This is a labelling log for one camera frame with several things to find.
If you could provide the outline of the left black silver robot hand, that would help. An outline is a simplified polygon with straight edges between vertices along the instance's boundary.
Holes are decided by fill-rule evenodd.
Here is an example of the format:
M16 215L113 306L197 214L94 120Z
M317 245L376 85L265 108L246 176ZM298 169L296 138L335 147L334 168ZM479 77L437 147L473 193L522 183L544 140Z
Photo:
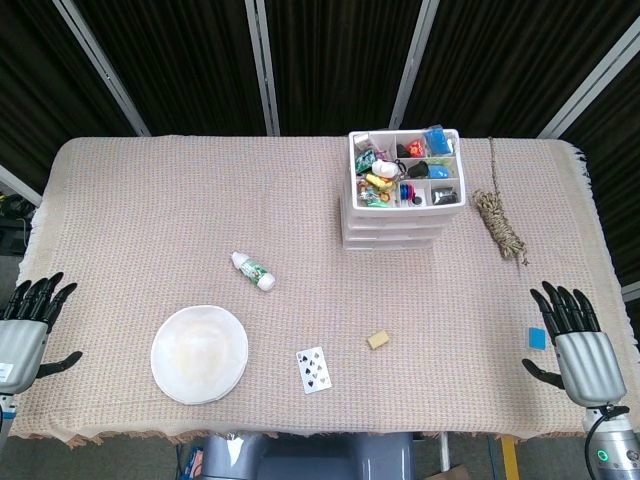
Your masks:
M64 372L82 357L74 351L58 362L42 361L46 344L68 297L77 284L62 288L64 274L26 280L12 292L1 311L1 395L21 394L44 377Z

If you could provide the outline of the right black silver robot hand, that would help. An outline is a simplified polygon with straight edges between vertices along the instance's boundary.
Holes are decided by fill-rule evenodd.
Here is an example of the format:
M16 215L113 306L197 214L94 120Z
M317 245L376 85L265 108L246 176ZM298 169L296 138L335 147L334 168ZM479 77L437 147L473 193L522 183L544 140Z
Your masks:
M547 281L530 294L538 306L559 366L557 373L530 359L522 365L535 379L565 391L584 408L615 405L627 394L621 369L608 335L601 329L586 295Z

